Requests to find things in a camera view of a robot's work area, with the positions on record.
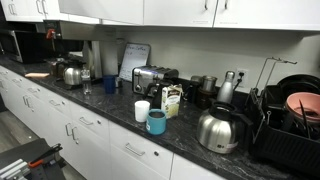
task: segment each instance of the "cable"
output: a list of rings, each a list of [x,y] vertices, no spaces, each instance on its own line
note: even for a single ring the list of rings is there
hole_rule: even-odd
[[[239,73],[239,76],[240,76],[240,78],[237,79],[237,84],[234,86],[233,91],[235,91],[235,90],[237,89],[237,87],[239,86],[239,84],[242,82],[242,78],[243,78],[243,76],[244,76],[244,73],[243,73],[243,72],[240,72],[240,73]]]

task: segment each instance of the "silver toaster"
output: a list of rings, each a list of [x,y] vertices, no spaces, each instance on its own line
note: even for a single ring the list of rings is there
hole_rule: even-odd
[[[169,69],[159,66],[141,66],[132,70],[132,91],[144,94],[150,83],[158,83],[162,79],[175,81],[179,76],[176,69]],[[149,91],[148,96],[154,97],[155,88]]]

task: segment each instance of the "wall outlet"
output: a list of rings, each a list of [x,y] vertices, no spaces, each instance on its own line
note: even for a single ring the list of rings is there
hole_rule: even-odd
[[[246,87],[247,83],[248,83],[248,78],[249,78],[249,70],[248,69],[242,69],[242,68],[237,68],[236,72],[235,72],[235,77],[234,77],[234,85],[236,85],[238,83],[238,79],[240,79],[240,73],[243,73],[243,77],[242,77],[242,82],[239,84],[238,87]]]

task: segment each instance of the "backsplash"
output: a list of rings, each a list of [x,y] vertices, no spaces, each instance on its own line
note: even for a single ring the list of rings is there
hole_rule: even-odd
[[[256,85],[267,57],[296,61],[297,65],[277,64],[269,84],[276,84],[292,74],[310,74],[320,77],[320,35],[303,36],[291,31],[215,30],[211,32],[118,32],[126,42],[151,45],[149,64],[176,68],[179,77],[212,75],[217,86],[224,81],[225,72],[236,68],[248,69],[246,87],[238,91],[249,92]],[[125,43],[118,48],[123,58]],[[273,61],[267,63],[262,75],[262,88]]]

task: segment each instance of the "gray floor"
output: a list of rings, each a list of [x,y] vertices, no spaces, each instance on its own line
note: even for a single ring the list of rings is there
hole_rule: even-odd
[[[0,113],[0,153],[38,138],[10,111]],[[62,168],[62,171],[67,180],[85,180],[70,165]]]

